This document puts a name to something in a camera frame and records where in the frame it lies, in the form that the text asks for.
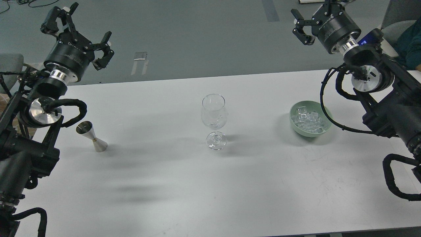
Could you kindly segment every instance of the white table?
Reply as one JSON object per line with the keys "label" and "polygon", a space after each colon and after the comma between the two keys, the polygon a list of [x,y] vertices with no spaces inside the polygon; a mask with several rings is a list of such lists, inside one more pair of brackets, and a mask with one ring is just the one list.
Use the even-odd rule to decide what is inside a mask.
{"label": "white table", "polygon": [[[259,237],[420,226],[421,202],[394,196],[384,181],[387,154],[410,156],[399,138],[332,127],[310,139],[290,127],[290,107],[319,101],[324,74],[70,86],[65,97],[87,103],[84,120],[109,147],[96,153],[75,126],[63,128],[60,161],[24,191],[17,212],[45,208],[48,237]],[[344,85],[349,89],[349,80]],[[206,146],[211,131],[200,120],[202,98],[211,93],[225,97],[229,112],[221,151]],[[362,106],[340,97],[334,80],[325,95],[335,119],[366,129]],[[65,108],[65,121],[74,113]],[[392,164],[402,191],[421,190],[408,168]],[[16,236],[35,235],[38,222],[37,215],[24,219]]]}

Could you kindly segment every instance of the wine glass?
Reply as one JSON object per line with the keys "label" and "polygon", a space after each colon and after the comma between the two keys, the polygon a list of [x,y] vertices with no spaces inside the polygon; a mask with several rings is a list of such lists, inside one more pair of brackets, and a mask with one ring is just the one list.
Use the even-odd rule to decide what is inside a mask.
{"label": "wine glass", "polygon": [[202,100],[202,122],[214,130],[207,138],[208,147],[221,150],[226,145],[226,136],[217,130],[226,124],[228,112],[225,108],[225,99],[219,94],[209,94]]}

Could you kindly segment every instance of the glass stem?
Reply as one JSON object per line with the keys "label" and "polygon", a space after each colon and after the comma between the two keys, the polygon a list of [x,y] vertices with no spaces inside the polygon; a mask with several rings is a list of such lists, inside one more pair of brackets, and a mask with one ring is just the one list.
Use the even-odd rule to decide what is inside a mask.
{"label": "glass stem", "polygon": [[218,141],[219,140],[219,136],[217,134],[218,131],[214,131],[214,135],[213,135],[213,140]]}

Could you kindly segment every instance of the green bowl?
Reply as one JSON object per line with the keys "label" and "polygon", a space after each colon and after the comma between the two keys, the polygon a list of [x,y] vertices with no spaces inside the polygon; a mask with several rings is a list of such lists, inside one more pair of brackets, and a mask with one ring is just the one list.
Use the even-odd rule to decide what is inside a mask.
{"label": "green bowl", "polygon": [[[307,131],[299,128],[297,125],[295,125],[295,123],[291,119],[291,116],[298,115],[297,108],[301,107],[301,106],[305,106],[307,108],[308,112],[316,111],[319,114],[319,117],[321,117],[322,119],[324,119],[326,121],[327,128],[325,129],[324,132],[311,133],[311,132],[307,132]],[[330,111],[326,107],[325,107],[325,109],[326,109],[326,112],[328,113],[328,115],[330,117],[332,117]],[[317,103],[315,101],[310,101],[310,100],[300,101],[300,102],[294,104],[290,109],[289,119],[290,119],[290,123],[291,123],[291,126],[294,129],[294,131],[296,131],[297,133],[299,133],[300,135],[303,135],[305,137],[318,137],[318,136],[322,135],[323,133],[327,132],[330,129],[330,127],[332,127],[332,123],[328,120],[326,115],[323,113],[322,106],[320,105],[320,103]]]}

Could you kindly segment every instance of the bowl of ice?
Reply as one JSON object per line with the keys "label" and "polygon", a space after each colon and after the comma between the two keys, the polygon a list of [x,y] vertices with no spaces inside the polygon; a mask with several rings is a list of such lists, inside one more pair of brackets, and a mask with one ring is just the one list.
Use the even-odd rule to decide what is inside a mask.
{"label": "bowl of ice", "polygon": [[297,133],[305,137],[318,137],[332,126],[320,103],[310,100],[300,101],[291,107],[290,123]]}

